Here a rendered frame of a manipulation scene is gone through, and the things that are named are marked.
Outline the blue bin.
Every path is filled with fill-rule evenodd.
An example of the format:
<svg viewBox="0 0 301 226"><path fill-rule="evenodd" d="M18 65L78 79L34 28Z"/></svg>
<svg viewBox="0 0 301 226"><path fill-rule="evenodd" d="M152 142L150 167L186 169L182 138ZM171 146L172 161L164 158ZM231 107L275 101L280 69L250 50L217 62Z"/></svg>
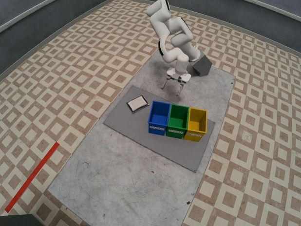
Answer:
<svg viewBox="0 0 301 226"><path fill-rule="evenodd" d="M159 101L152 102L148 119L149 133L162 136L165 135L165 130L168 125L170 105L171 104L169 103Z"/></svg>

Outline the green returns bin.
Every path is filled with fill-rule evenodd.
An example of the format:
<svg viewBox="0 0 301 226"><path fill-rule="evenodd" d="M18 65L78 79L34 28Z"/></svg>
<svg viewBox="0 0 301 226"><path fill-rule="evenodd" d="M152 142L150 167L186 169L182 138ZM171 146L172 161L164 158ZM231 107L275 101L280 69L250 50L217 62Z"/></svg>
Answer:
<svg viewBox="0 0 301 226"><path fill-rule="evenodd" d="M188 128L189 107L171 104L166 136L182 139Z"/></svg>

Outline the yellow recycle bin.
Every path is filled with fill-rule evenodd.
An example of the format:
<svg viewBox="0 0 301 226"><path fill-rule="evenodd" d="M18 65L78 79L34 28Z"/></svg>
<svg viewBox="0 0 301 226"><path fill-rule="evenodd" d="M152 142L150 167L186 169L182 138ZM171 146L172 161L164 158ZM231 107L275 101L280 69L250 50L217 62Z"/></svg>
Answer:
<svg viewBox="0 0 301 226"><path fill-rule="evenodd" d="M184 133L184 140L199 142L207 133L207 110L189 108L188 129Z"/></svg>

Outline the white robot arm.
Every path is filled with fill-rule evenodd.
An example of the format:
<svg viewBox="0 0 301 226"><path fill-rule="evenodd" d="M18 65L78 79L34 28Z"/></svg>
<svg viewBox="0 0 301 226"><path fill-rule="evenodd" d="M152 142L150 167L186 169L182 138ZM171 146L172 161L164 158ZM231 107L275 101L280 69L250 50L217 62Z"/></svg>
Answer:
<svg viewBox="0 0 301 226"><path fill-rule="evenodd" d="M158 50L164 62L172 63L177 60L176 73L172 75L172 78L182 79L181 75L188 73L188 60L194 62L200 57L199 45L193 47L189 43L193 40L192 32L181 17L171 19L169 2L167 0L156 1L146 10L146 14L150 17L150 24L159 38ZM180 30L182 32L171 38L171 44L175 48L167 52L165 49L167 37Z"/></svg>

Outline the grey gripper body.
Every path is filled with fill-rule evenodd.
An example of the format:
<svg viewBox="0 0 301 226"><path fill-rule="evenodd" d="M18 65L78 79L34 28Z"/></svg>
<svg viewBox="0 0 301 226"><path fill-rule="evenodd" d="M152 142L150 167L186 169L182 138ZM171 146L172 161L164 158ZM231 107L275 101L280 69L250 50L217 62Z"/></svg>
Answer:
<svg viewBox="0 0 301 226"><path fill-rule="evenodd" d="M167 76L170 77L170 76L172 76L172 75L175 74L175 73L176 73L176 72L175 72L175 68L170 67L170 68L168 69L168 71L167 71ZM182 80L183 83L188 84L188 83L189 83L189 80L190 80L190 78L191 78L191 75L185 73L184 75L181 75L181 77L182 77L182 79L180 79L180 80Z"/></svg>

